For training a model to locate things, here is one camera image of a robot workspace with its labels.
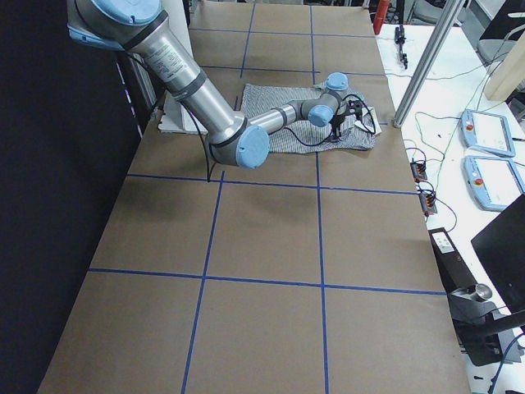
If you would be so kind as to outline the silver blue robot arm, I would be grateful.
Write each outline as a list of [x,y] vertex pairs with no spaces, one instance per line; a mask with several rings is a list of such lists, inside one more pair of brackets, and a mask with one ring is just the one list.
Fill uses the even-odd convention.
[[247,118],[229,105],[173,34],[159,1],[69,1],[67,15],[76,42],[141,56],[174,100],[204,126],[205,149],[218,163],[259,167],[267,159],[272,132],[296,121],[327,126],[348,111],[348,79],[336,72],[318,98],[293,100]]

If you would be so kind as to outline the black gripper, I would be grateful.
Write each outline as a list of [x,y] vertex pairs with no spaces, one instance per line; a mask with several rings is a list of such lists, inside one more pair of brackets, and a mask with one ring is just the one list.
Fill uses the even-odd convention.
[[333,140],[340,140],[341,137],[341,125],[345,122],[346,115],[335,115],[331,119],[331,129],[333,130]]

